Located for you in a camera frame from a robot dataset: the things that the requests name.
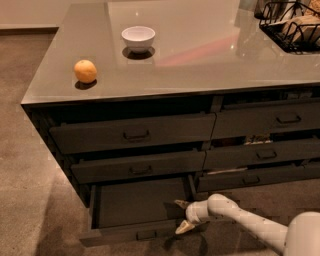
white bowl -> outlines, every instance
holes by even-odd
[[[134,53],[145,53],[152,46],[156,32],[152,28],[135,26],[122,31],[127,47]]]

floor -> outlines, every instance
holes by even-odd
[[[203,233],[85,248],[86,209],[20,107],[52,35],[0,36],[0,255],[275,255],[237,225]],[[242,208],[288,225],[320,211],[320,180],[224,191]]]

drawer pull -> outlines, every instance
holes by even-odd
[[[132,167],[129,169],[129,174],[132,175],[143,175],[143,174],[150,174],[152,173],[152,167],[148,166],[147,169],[142,169],[142,170],[134,170]]]
[[[138,241],[146,241],[146,240],[152,240],[157,237],[157,232],[156,231],[142,231],[142,232],[137,232],[136,234],[136,239]]]
[[[259,160],[268,160],[277,157],[277,152],[272,149],[260,150],[256,152],[256,155]]]
[[[150,132],[149,130],[146,130],[146,132],[142,135],[128,135],[126,132],[123,133],[123,138],[125,138],[129,142],[140,142],[142,140],[145,140],[149,138]]]
[[[296,124],[301,122],[301,117],[297,114],[283,115],[276,118],[279,124]]]
[[[249,176],[242,179],[244,185],[254,185],[260,182],[260,178],[258,176]]]

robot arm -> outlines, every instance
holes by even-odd
[[[320,255],[319,213],[300,214],[288,228],[245,211],[234,201],[220,194],[213,194],[208,200],[201,202],[188,203],[177,200],[176,203],[186,209],[186,220],[177,228],[176,234],[185,233],[215,216],[226,217],[238,223],[279,255]]]

black basket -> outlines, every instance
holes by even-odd
[[[299,2],[269,2],[264,7],[259,27],[285,52],[296,54],[319,52],[320,24],[299,25],[292,22],[288,29],[283,31],[286,20],[304,16],[306,13],[320,17],[319,12]]]

